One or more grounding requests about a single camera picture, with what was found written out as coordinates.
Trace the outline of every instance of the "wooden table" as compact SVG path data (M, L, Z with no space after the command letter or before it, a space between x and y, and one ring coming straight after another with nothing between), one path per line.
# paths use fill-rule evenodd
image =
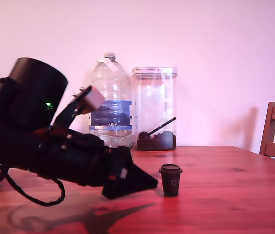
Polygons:
M161 164L181 166L178 197L158 188L107 200L101 188L65 183L66 199L41 207L0 183L0 234L275 234L275 159L231 146L135 152L134 162L160 180ZM50 181L13 169L27 193L54 200Z

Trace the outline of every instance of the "blue bottle label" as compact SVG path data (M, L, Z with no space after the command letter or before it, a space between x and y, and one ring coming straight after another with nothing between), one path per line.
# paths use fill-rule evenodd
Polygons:
M131 101L104 101L97 111L91 112L90 130L131 130Z

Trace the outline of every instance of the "clear plastic container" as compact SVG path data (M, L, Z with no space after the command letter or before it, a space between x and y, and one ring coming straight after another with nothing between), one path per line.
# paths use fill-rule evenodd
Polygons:
M110 147L130 146L132 138L132 86L114 53L104 58L92 73L91 84L105 97L99 110L89 116L89 132Z
M133 69L136 99L136 149L174 150L176 138L175 78L177 68Z

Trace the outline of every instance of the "black cup lid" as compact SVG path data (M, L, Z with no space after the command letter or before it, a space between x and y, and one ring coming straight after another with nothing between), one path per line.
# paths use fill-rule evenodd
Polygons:
M161 168L159 169L159 172L180 172L182 173L182 169L180 166L176 164L163 164Z

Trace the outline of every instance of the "container lid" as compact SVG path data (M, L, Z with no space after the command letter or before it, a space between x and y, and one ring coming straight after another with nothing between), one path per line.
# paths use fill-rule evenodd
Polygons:
M183 170L176 164L163 164L159 169L160 173L182 173Z
M135 74L173 74L177 75L177 68L175 67L135 67L132 70Z

